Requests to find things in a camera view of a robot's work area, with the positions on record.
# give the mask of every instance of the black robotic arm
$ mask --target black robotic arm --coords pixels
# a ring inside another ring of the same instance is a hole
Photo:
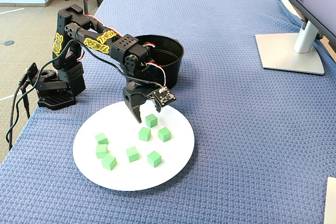
[[[53,59],[59,56],[70,40],[74,39],[76,42],[70,46],[64,57],[58,57],[53,62],[58,74],[52,70],[42,73],[39,80],[41,85],[37,85],[39,106],[56,110],[76,103],[75,96],[86,88],[82,63],[78,61],[82,56],[82,47],[98,59],[91,50],[108,55],[119,63],[121,70],[118,70],[127,81],[127,86],[123,88],[124,101],[139,123],[139,107],[146,100],[151,99],[158,112],[176,100],[166,86],[151,80],[153,75],[149,63],[155,63],[151,57],[151,43],[140,44],[137,38],[129,34],[122,36],[93,16],[83,15],[82,8],[77,5],[60,10],[57,19]],[[33,84],[38,70],[36,65],[32,65],[30,70],[28,77]]]

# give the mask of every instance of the green cube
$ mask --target green cube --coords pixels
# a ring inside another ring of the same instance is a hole
[[[103,158],[108,154],[107,144],[98,144],[96,147],[96,156],[97,158]]]
[[[148,142],[151,138],[151,129],[142,127],[139,132],[139,139]]]
[[[96,138],[97,144],[108,144],[109,143],[104,133],[100,133],[94,137]]]
[[[126,154],[130,162],[133,162],[139,159],[139,153],[137,149],[135,148],[135,146],[126,149]]]
[[[166,142],[172,137],[172,133],[166,127],[159,130],[159,139]]]
[[[117,159],[110,154],[106,154],[102,159],[101,164],[105,169],[112,170],[117,164]]]
[[[147,162],[155,168],[161,163],[161,156],[156,151],[153,151],[147,156]]]
[[[146,125],[149,127],[149,128],[152,128],[154,126],[156,126],[158,123],[158,118],[153,115],[153,114],[150,114],[148,116],[146,116]]]

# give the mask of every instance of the monitor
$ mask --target monitor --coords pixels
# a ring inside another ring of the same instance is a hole
[[[336,22],[334,20],[336,0],[289,1],[301,11],[309,22],[307,26],[302,27],[299,34],[273,35],[272,38],[271,36],[257,35],[261,59],[263,58],[261,54],[268,55],[265,56],[268,59],[265,59],[265,61],[262,59],[263,66],[264,68],[324,74],[322,62],[312,43],[315,40],[317,31],[321,31],[331,43],[336,44]],[[270,43],[283,43],[284,49],[280,51],[279,48],[272,49]],[[280,64],[280,66],[272,67],[274,64]]]

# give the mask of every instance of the wire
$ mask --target wire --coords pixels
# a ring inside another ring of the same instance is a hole
[[[146,42],[145,44],[142,45],[143,47],[145,46],[151,46],[151,47],[155,47],[155,44],[150,43],[150,42]]]
[[[83,50],[83,54],[82,54],[82,56],[81,56],[79,59],[77,59],[77,61],[82,60],[82,59],[84,58],[84,55],[85,55],[85,51]]]
[[[155,66],[155,67],[161,69],[161,71],[163,72],[163,78],[164,78],[163,86],[166,86],[166,73],[164,72],[163,68],[160,67],[158,64],[155,64],[155,63],[152,63],[152,62],[147,62],[146,65],[152,65],[152,66]]]
[[[19,103],[20,103],[20,101],[21,101],[25,96],[27,96],[30,92],[32,92],[32,91],[35,89],[35,87],[36,87],[36,85],[37,85],[37,83],[38,83],[38,81],[39,81],[39,79],[40,79],[40,77],[41,77],[41,74],[42,74],[44,68],[45,68],[46,66],[48,66],[50,63],[52,63],[52,62],[58,60],[58,59],[59,59],[60,57],[62,57],[64,54],[66,54],[66,53],[68,52],[68,49],[69,49],[70,45],[71,45],[72,43],[74,43],[74,42],[75,42],[74,39],[69,40],[69,42],[66,44],[66,46],[64,47],[64,49],[62,50],[62,52],[61,52],[56,58],[54,58],[54,59],[48,61],[47,63],[45,63],[45,64],[43,65],[43,67],[41,67],[41,69],[40,69],[40,71],[39,71],[39,73],[38,73],[37,79],[36,79],[36,81],[35,81],[35,84],[32,86],[31,89],[29,89],[27,92],[25,92],[25,93],[19,98],[19,100],[17,100],[16,105],[15,105],[15,107],[16,107],[16,119],[15,119],[14,124],[9,128],[9,130],[8,130],[7,133],[6,133],[6,139],[7,139],[7,142],[9,142],[8,135],[9,135],[10,132],[13,130],[13,128],[15,127],[15,125],[17,124],[17,121],[18,121],[18,119],[19,119]]]
[[[94,53],[93,53],[93,52],[92,52],[86,45],[84,45],[83,43],[81,43],[81,42],[78,42],[78,43],[80,43],[80,44],[86,49],[86,51],[89,52],[89,54],[91,54],[91,55],[92,55],[93,57],[95,57],[97,60],[100,60],[100,61],[102,61],[102,62],[104,62],[104,63],[106,63],[106,64],[109,64],[109,65],[113,66],[115,69],[117,69],[117,71],[119,72],[119,74],[121,74],[122,76],[124,76],[124,77],[126,77],[126,78],[128,78],[128,79],[130,79],[130,80],[132,80],[132,81],[138,81],[138,82],[142,82],[142,83],[145,83],[145,84],[155,84],[155,85],[160,86],[160,87],[162,88],[162,86],[161,86],[159,83],[157,83],[157,82],[154,82],[154,81],[146,81],[146,80],[142,80],[142,79],[138,79],[138,78],[130,77],[130,76],[124,74],[124,73],[120,70],[120,68],[118,68],[115,64],[113,64],[113,63],[111,63],[111,62],[109,62],[109,61],[107,61],[107,60],[104,60],[104,59],[98,57],[97,55],[95,55],[95,54],[94,54]]]
[[[22,87],[22,84],[19,84],[17,86],[17,89],[15,90],[15,93],[14,93],[14,97],[13,97],[13,101],[12,101],[11,117],[9,119],[9,127],[12,127],[12,125],[13,125],[13,116],[14,116],[14,107],[15,107],[16,96],[19,93],[19,90],[20,90],[21,87]],[[9,140],[7,140],[8,143],[9,143],[9,150],[12,148],[11,147],[12,137],[13,137],[13,131],[10,131]]]

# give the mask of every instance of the sticker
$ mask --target sticker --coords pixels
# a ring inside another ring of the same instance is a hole
[[[95,40],[90,39],[90,38],[86,38],[84,40],[84,45],[88,46],[89,48],[92,48],[93,50],[101,51],[104,54],[108,54],[109,53],[109,49],[110,49],[109,46],[102,45],[98,41],[95,41]]]
[[[63,35],[56,33],[55,41],[53,44],[53,52],[58,56],[62,50]]]
[[[114,32],[112,30],[109,30],[109,31],[106,31],[105,33],[103,33],[103,35],[99,36],[97,38],[97,41],[104,44],[108,39],[113,38],[115,35],[117,35],[116,32]]]

